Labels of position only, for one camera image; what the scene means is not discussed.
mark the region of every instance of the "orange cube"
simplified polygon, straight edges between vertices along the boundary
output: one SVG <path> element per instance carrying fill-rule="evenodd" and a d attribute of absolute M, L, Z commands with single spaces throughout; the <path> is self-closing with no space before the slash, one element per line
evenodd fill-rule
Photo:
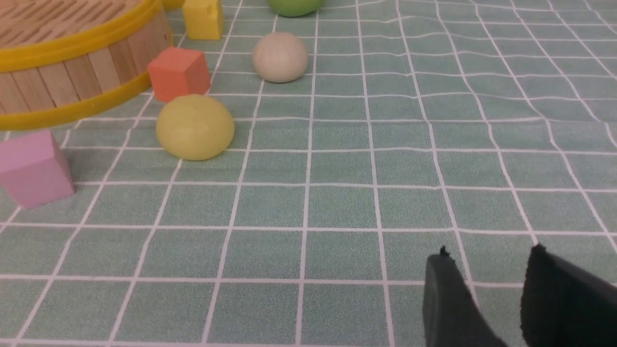
<path fill-rule="evenodd" d="M 162 102 L 210 89 L 208 64 L 200 51 L 169 47 L 148 64 L 148 73 L 154 96 Z"/>

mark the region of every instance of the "wooden slat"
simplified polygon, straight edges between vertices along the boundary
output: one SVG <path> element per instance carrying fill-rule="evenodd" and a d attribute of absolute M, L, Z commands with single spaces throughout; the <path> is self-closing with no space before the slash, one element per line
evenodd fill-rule
<path fill-rule="evenodd" d="M 96 19 L 84 25 L 80 31 L 88 30 L 96 25 L 107 22 L 126 12 L 128 9 L 130 9 L 130 7 L 126 6 L 124 3 L 114 4 L 108 7 L 107 10 Z M 105 47 L 96 52 L 89 53 L 88 57 L 103 93 L 114 90 L 122 84 L 109 48 Z"/>
<path fill-rule="evenodd" d="M 71 35 L 136 4 L 133 0 L 0 0 L 0 48 Z"/>
<path fill-rule="evenodd" d="M 103 93 L 114 90 L 122 84 L 109 48 L 105 47 L 92 52 L 88 54 L 88 58 Z"/>
<path fill-rule="evenodd" d="M 156 28 L 156 37 L 154 42 L 159 45 L 158 52 L 162 52 L 169 47 L 169 42 L 173 38 L 172 28 L 167 22 L 167 16 L 164 11 L 159 12 L 154 17 L 154 26 Z"/>
<path fill-rule="evenodd" d="M 38 69 L 14 71 L 11 74 L 31 111 L 52 109 L 56 106 Z"/>
<path fill-rule="evenodd" d="M 133 62 L 131 47 L 127 39 L 109 45 L 109 52 L 112 54 L 120 82 L 127 83 L 138 76 L 137 67 Z"/>
<path fill-rule="evenodd" d="M 150 49 L 148 48 L 148 38 L 152 36 L 151 31 L 152 26 L 146 25 L 128 37 L 129 49 L 131 50 L 138 75 L 146 72 L 150 61 L 156 57 L 151 56 Z"/>
<path fill-rule="evenodd" d="M 80 100 L 87 100 L 101 94 L 101 86 L 99 86 L 88 56 L 70 59 L 65 61 L 64 65 L 67 67 Z"/>
<path fill-rule="evenodd" d="M 63 62 L 41 66 L 39 72 L 56 107 L 79 101 L 79 95 Z"/>
<path fill-rule="evenodd" d="M 144 30 L 144 40 L 146 44 L 146 49 L 148 52 L 148 56 L 150 59 L 156 58 L 160 53 L 160 45 L 157 42 L 159 37 L 159 29 L 156 27 L 157 17 L 154 17 L 146 26 L 143 28 Z"/>
<path fill-rule="evenodd" d="M 30 111 L 22 92 L 19 91 L 17 83 L 9 72 L 0 73 L 0 103 L 8 114 Z"/>

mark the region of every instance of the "green clay ball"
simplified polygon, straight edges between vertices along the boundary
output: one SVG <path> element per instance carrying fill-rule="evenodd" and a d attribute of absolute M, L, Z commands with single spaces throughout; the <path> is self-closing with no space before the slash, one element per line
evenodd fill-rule
<path fill-rule="evenodd" d="M 315 12 L 325 0 L 268 0 L 272 10 L 283 17 L 300 17 Z"/>

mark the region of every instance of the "play dough ball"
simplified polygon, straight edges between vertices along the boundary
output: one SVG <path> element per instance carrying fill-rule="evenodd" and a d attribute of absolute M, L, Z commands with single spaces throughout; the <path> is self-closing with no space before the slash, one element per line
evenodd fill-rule
<path fill-rule="evenodd" d="M 186 95 L 163 107 L 156 122 L 160 145 L 187 161 L 219 155 L 231 143 L 234 122 L 225 105 L 209 96 Z"/>
<path fill-rule="evenodd" d="M 300 17 L 318 10 L 325 0 L 268 0 L 270 8 L 283 17 Z"/>
<path fill-rule="evenodd" d="M 264 36 L 253 50 L 257 74 L 272 83 L 287 83 L 300 78 L 309 65 L 304 42 L 290 33 Z"/>

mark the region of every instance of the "yellow clay ball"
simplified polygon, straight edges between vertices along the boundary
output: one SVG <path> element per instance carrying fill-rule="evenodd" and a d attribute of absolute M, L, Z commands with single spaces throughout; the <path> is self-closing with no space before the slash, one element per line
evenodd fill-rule
<path fill-rule="evenodd" d="M 225 105 L 197 94 L 170 101 L 156 122 L 160 145 L 187 161 L 204 161 L 219 155 L 233 140 L 234 129 Z"/>

